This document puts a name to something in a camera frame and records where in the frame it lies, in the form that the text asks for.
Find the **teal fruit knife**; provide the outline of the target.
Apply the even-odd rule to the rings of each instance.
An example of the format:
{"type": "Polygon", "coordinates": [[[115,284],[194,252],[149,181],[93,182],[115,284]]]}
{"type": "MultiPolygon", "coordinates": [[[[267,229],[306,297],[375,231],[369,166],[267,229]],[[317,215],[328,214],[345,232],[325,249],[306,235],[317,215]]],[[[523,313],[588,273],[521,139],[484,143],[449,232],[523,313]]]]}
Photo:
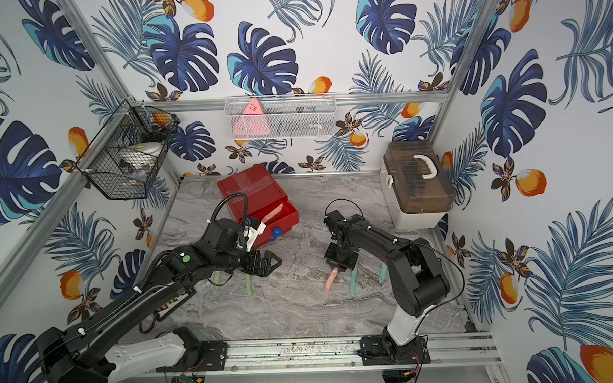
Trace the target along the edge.
{"type": "Polygon", "coordinates": [[[357,278],[358,278],[358,266],[354,267],[350,273],[350,285],[349,285],[349,295],[352,298],[357,296],[357,278]]]}
{"type": "Polygon", "coordinates": [[[388,276],[388,266],[385,263],[383,263],[383,265],[380,268],[378,283],[384,284],[385,281],[387,280],[387,276],[388,276]]]}

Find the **pink fruit knife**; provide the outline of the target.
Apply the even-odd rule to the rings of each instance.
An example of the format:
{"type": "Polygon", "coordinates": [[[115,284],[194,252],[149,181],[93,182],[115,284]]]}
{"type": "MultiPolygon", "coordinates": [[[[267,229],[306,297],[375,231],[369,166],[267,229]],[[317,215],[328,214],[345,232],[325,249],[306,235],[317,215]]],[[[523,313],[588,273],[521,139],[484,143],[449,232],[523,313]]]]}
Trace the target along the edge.
{"type": "Polygon", "coordinates": [[[337,267],[333,268],[331,270],[331,272],[330,272],[330,274],[329,274],[329,276],[327,278],[327,281],[326,281],[326,283],[324,285],[324,289],[325,289],[325,291],[327,293],[330,293],[330,290],[331,290],[335,280],[337,279],[338,274],[339,274],[339,269],[337,267]]]}
{"type": "Polygon", "coordinates": [[[266,227],[269,224],[269,221],[271,221],[274,217],[276,217],[276,216],[278,216],[278,214],[280,214],[282,209],[283,209],[283,204],[280,203],[276,208],[271,210],[267,215],[265,215],[262,218],[261,224],[266,227]]]}

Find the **red three-drawer box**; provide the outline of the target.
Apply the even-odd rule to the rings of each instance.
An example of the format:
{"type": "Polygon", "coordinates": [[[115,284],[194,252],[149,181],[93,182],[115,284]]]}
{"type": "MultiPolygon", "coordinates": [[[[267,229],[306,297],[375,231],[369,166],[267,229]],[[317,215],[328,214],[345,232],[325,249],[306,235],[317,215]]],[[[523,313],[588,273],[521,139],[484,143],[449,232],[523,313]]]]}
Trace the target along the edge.
{"type": "Polygon", "coordinates": [[[261,221],[280,203],[283,204],[282,211],[269,221],[265,232],[256,240],[253,249],[274,242],[280,236],[288,234],[299,223],[298,210],[290,202],[288,194],[262,164],[220,180],[217,186],[223,198],[237,192],[247,195],[249,200],[247,218],[261,221]]]}

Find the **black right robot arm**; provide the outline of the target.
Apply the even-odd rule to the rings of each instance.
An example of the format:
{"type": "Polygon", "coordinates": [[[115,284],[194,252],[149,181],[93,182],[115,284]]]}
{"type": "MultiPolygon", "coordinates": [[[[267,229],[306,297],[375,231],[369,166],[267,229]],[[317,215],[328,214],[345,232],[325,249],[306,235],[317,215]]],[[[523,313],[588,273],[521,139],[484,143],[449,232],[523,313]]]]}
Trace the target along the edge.
{"type": "Polygon", "coordinates": [[[386,266],[397,310],[382,332],[382,347],[390,359],[401,358],[415,344],[424,318],[451,291],[435,251],[424,239],[392,236],[359,214],[344,217],[334,210],[324,216],[324,224],[332,240],[325,253],[331,278],[354,270],[360,250],[386,266]]]}

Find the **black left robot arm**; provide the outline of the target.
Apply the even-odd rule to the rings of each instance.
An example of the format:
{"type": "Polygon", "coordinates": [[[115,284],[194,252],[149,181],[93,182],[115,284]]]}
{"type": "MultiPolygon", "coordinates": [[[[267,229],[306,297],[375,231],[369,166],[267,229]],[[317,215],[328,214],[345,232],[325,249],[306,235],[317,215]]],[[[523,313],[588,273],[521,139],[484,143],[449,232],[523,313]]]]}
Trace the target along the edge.
{"type": "Polygon", "coordinates": [[[47,383],[108,383],[116,365],[106,354],[159,307],[183,294],[214,272],[243,272],[267,277],[282,263],[269,250],[248,250],[243,227],[231,219],[213,220],[200,239],[165,250],[129,291],[94,316],[65,330],[52,327],[37,339],[47,383]]]}

